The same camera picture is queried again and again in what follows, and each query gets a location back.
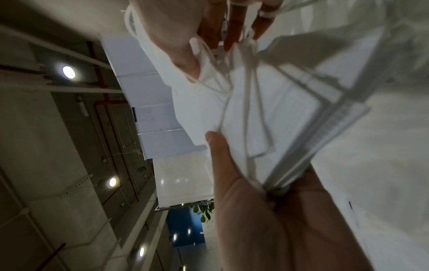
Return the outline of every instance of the green plant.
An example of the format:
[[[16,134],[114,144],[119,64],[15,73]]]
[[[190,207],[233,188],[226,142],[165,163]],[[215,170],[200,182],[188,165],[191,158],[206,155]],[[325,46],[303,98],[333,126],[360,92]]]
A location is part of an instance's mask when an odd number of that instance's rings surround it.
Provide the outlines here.
[[[202,203],[202,204],[195,205],[193,207],[193,212],[201,215],[201,223],[205,223],[207,221],[210,221],[211,219],[210,214],[213,213],[214,209],[215,209],[215,204],[213,202]]]

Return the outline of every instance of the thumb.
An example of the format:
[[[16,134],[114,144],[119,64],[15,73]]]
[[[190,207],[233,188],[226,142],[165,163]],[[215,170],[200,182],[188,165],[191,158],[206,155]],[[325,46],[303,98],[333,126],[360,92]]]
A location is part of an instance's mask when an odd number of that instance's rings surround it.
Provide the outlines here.
[[[222,200],[231,186],[242,178],[229,152],[229,147],[223,135],[217,132],[207,132],[206,140],[210,147],[213,163],[214,198]]]

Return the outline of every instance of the white fabric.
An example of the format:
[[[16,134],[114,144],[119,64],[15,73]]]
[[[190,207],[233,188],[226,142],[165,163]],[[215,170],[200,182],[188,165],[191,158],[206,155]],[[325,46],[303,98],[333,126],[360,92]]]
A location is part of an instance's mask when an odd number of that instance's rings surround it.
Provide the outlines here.
[[[368,111],[349,96],[359,97],[358,79],[384,27],[279,38],[261,53],[244,35],[222,59],[193,38],[201,75],[191,82],[133,17],[140,45],[172,87],[177,120],[193,143],[203,145],[207,131],[221,131],[241,173],[266,190],[295,180],[320,148]],[[370,91],[377,79],[368,80]]]

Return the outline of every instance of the hand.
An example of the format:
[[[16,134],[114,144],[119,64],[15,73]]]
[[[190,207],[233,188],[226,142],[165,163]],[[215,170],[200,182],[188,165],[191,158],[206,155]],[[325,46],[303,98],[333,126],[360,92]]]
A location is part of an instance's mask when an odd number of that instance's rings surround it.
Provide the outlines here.
[[[259,0],[261,11],[278,10],[283,0]],[[218,48],[227,0],[130,0],[139,15],[149,38],[185,73],[199,78],[200,67],[189,40],[197,33],[209,48]],[[240,38],[246,17],[246,3],[253,0],[233,0],[229,14],[229,29],[224,42],[228,51]],[[272,25],[274,19],[257,16],[252,24],[254,39],[258,39]]]
[[[225,271],[372,271],[317,175],[307,171],[271,209],[237,171],[225,138],[206,134]]]

